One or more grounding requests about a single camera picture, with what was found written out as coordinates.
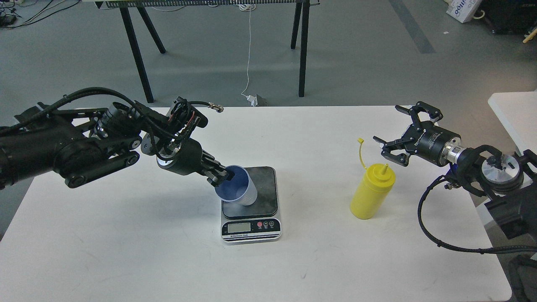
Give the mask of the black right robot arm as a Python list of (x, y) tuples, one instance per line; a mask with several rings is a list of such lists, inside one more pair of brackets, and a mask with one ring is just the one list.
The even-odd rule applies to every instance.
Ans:
[(512, 239), (529, 234), (536, 238), (536, 155), (525, 150), (521, 156), (508, 155), (491, 145), (466, 148), (461, 137), (450, 130), (437, 126), (442, 112), (425, 102), (397, 111), (409, 115), (411, 124), (401, 138), (381, 143), (381, 155), (401, 166), (408, 166), (410, 156), (418, 156), (438, 167), (449, 166), (446, 174), (436, 178), (420, 198), (417, 216), (424, 235), (438, 247), (455, 252), (480, 254), (507, 254), (535, 252), (530, 245), (507, 245), (498, 248), (469, 249), (450, 245), (434, 237), (422, 221), (422, 206), (429, 192), (438, 184), (446, 182), (446, 189), (462, 187), (469, 193), (489, 201), (485, 206), (505, 237)]

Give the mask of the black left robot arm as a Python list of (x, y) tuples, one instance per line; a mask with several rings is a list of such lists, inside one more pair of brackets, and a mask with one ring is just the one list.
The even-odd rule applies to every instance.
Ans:
[(201, 174), (217, 187), (235, 174), (191, 138), (208, 124), (195, 105), (178, 97), (163, 115), (102, 87), (40, 102), (1, 127), (1, 188), (50, 171), (77, 188), (134, 165), (138, 148), (164, 170)]

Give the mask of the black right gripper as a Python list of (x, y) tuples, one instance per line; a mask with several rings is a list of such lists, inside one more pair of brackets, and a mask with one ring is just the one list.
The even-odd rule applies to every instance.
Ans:
[[(443, 119), (440, 109), (425, 102), (417, 102), (416, 105), (406, 108), (396, 105), (396, 110), (410, 115), (412, 124), (416, 127), (412, 134), (405, 134), (400, 139), (390, 142), (373, 136), (374, 141), (381, 144), (381, 155), (400, 166), (407, 167), (411, 155), (435, 164), (446, 166), (447, 151), (445, 147), (450, 143), (460, 143), (461, 137), (457, 133), (435, 125)], [(430, 117), (429, 121), (422, 122), (419, 113), (425, 112)]]

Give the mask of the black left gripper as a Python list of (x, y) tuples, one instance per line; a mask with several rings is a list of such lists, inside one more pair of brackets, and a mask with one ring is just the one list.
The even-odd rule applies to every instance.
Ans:
[(213, 187), (218, 187), (224, 181), (235, 176), (225, 166), (215, 160), (215, 157), (202, 149), (200, 143), (194, 139), (186, 139), (174, 145), (172, 153), (162, 151), (157, 158), (160, 168), (180, 175), (192, 173), (206, 174), (207, 181)]

